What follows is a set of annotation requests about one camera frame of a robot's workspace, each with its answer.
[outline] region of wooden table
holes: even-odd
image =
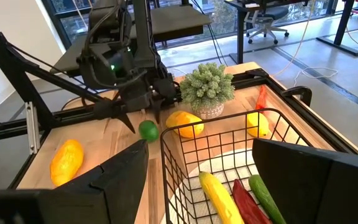
[[[255,68],[259,68],[259,66],[254,62],[250,62],[227,67],[225,72],[237,74]],[[253,110],[255,107],[256,99],[259,95],[259,88],[259,86],[253,86],[250,88],[236,90],[235,98],[225,103],[222,116]],[[110,91],[103,93],[103,96],[112,98],[114,94],[114,91]],[[82,106],[80,100],[73,101],[67,106],[67,108],[74,108],[78,106]],[[288,120],[293,125],[295,125],[299,132],[304,135],[304,137],[312,144],[312,146],[333,150],[331,145],[329,145],[319,134],[317,134],[314,129],[309,127],[309,125],[305,121],[303,121],[285,102],[283,102],[277,95],[275,95],[275,93],[270,88],[267,88],[267,107],[276,108],[281,111],[288,118]],[[168,110],[162,111],[161,122],[157,125],[161,132],[167,128],[165,126],[165,120],[173,111],[176,110],[185,110],[191,112],[189,106],[183,103],[179,103],[177,107],[173,106]],[[128,114],[128,116],[135,128],[138,127],[140,122],[145,119],[155,121],[152,113],[142,113],[141,111],[138,111],[130,113]],[[278,115],[269,111],[268,113],[266,113],[266,117],[269,121],[276,121]],[[245,125],[245,122],[244,120],[239,119],[243,118],[231,118],[225,121],[216,121],[217,123],[214,124],[205,124],[205,129],[202,135],[211,135],[241,128],[243,125]],[[286,125],[288,124],[286,124],[286,122],[282,119],[280,124],[277,126],[277,129],[286,129]],[[173,156],[177,161],[179,161],[180,167],[185,170],[185,163],[178,135],[172,132],[167,134],[165,138],[167,138],[166,141],[169,144],[169,149],[171,150]],[[229,136],[226,138],[222,135],[221,141],[223,142],[233,138],[236,137]],[[77,139],[80,143],[82,143],[84,147],[84,163],[77,173],[77,175],[81,175],[86,171],[92,169],[94,166],[104,162],[106,159],[122,151],[127,146],[130,146],[131,144],[135,143],[140,139],[140,136],[138,132],[136,134],[133,134],[118,119],[89,121],[85,123],[53,129],[48,135],[44,144],[42,145],[40,151],[38,152],[28,171],[25,173],[25,176],[20,182],[18,189],[54,188],[52,181],[50,180],[49,164],[52,157],[55,155],[56,150],[67,139]],[[295,143],[296,139],[298,139],[298,135],[294,132],[294,130],[289,130],[286,136],[286,141],[294,141]],[[198,147],[202,147],[202,145],[205,143],[198,142],[197,144],[201,144],[201,146],[198,145]],[[194,146],[189,145],[184,150],[193,150],[191,147]],[[244,145],[240,144],[234,147],[244,148]],[[148,173],[135,222],[152,224],[160,223],[165,213],[164,206],[165,204],[163,197],[161,148],[160,141],[155,141],[149,144]]]

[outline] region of red bell pepper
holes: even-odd
[[[251,194],[241,185],[239,179],[234,180],[233,198],[243,221],[247,224],[271,224],[272,222],[259,209]]]
[[[266,107],[266,87],[261,86],[258,100],[256,101],[255,110],[263,109]]]

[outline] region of black wire basket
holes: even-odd
[[[259,117],[257,126],[247,127],[246,122],[247,115],[255,112],[258,112],[258,116],[263,113],[269,122],[268,134],[262,138],[311,145],[279,110],[273,108],[166,129],[161,135],[165,196],[162,223],[221,223],[201,188],[198,179],[200,171],[212,173],[231,195],[234,180],[240,179],[258,203],[248,184],[248,178],[258,174],[252,158],[252,142],[260,137]],[[197,124],[204,124],[204,131],[195,136],[194,125]],[[193,138],[181,137],[182,128],[190,126],[193,128]],[[247,133],[251,128],[257,128],[257,137]]]

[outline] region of yellow banana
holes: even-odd
[[[229,192],[208,172],[200,172],[199,179],[205,194],[211,200],[223,224],[244,224]]]
[[[258,136],[258,114],[259,114],[259,136]],[[247,132],[253,137],[263,137],[269,133],[269,122],[262,113],[254,112],[247,114]]]

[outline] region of green lime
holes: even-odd
[[[139,125],[139,133],[142,136],[142,139],[147,140],[148,142],[154,142],[158,139],[159,133],[158,128],[153,121],[143,121]]]

